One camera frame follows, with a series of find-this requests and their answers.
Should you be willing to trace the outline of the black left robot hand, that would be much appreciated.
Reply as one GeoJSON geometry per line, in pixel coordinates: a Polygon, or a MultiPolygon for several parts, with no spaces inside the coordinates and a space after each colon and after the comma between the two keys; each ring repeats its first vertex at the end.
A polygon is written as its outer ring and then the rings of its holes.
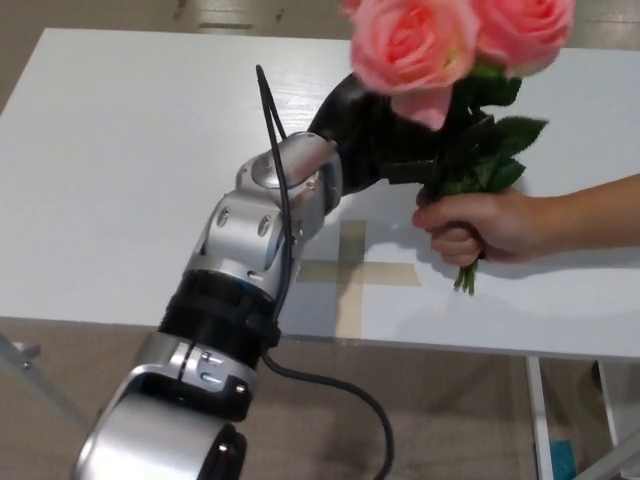
{"type": "Polygon", "coordinates": [[[331,91],[309,130],[336,143],[345,195],[383,179],[421,184],[434,194],[496,137],[494,117],[482,112],[456,113],[438,131],[404,119],[388,97],[366,91],[355,74],[331,91]]]}

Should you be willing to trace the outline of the bare human hand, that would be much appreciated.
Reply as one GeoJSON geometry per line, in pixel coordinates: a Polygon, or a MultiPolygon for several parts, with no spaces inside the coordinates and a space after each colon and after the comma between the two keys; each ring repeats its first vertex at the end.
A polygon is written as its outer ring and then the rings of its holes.
{"type": "Polygon", "coordinates": [[[430,235],[431,250],[450,265],[484,258],[522,263],[541,253],[543,203],[515,190],[462,194],[438,201],[419,197],[413,225],[430,235]]]}

